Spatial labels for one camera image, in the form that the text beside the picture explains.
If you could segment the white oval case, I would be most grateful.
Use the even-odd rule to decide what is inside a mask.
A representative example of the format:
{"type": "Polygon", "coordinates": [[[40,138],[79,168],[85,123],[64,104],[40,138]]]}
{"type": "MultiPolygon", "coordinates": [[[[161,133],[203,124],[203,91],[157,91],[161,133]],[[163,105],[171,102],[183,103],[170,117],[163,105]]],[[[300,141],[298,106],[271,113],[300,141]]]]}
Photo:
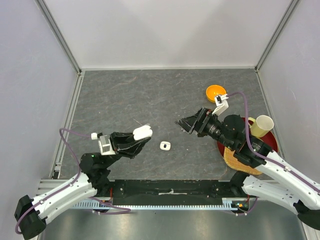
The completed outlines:
{"type": "Polygon", "coordinates": [[[145,138],[150,138],[153,135],[153,131],[149,125],[143,125],[136,128],[132,134],[134,140],[139,141],[145,138]]]}

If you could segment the white earbud charging case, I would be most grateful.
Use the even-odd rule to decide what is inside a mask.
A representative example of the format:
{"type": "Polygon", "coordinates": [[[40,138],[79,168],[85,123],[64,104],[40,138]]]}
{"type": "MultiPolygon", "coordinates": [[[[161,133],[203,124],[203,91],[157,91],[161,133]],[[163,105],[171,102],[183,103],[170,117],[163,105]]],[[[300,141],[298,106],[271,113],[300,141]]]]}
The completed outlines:
{"type": "Polygon", "coordinates": [[[169,151],[171,149],[171,143],[168,141],[162,141],[159,148],[163,151],[169,151]]]}

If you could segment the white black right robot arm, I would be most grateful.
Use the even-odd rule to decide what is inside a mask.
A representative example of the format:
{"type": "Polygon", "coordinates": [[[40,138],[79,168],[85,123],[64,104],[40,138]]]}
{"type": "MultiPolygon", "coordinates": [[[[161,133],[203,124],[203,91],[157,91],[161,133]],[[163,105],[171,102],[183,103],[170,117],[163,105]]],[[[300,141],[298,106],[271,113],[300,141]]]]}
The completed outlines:
{"type": "Polygon", "coordinates": [[[235,197],[243,194],[260,197],[280,205],[309,227],[320,228],[320,185],[298,171],[268,144],[248,132],[248,124],[240,115],[231,114],[219,121],[213,110],[201,108],[192,116],[175,123],[188,134],[209,136],[225,148],[242,164],[256,169],[277,181],[281,186],[261,183],[256,177],[237,172],[229,191],[235,197]]]}

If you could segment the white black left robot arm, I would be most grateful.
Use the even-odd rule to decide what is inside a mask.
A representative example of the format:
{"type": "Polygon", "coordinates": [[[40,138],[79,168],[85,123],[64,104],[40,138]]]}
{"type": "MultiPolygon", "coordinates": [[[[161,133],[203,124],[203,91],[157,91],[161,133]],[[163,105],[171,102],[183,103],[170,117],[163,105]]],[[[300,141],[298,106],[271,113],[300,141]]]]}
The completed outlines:
{"type": "Polygon", "coordinates": [[[109,194],[109,167],[121,158],[133,159],[152,135],[153,131],[148,125],[132,132],[89,134],[88,138],[98,142],[99,152],[85,153],[80,159],[76,159],[77,174],[56,188],[33,198],[28,195],[21,197],[14,213],[15,232],[25,240],[30,240],[76,203],[109,194]]]}

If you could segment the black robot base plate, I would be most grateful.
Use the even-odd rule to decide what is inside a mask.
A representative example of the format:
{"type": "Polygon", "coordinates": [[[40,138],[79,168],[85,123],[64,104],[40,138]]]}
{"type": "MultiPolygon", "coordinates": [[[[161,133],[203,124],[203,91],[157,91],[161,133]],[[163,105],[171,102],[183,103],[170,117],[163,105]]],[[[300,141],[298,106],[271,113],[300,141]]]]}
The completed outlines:
{"type": "Polygon", "coordinates": [[[223,198],[247,198],[239,183],[219,180],[117,179],[97,191],[96,197],[111,197],[112,203],[217,203],[223,198]]]}

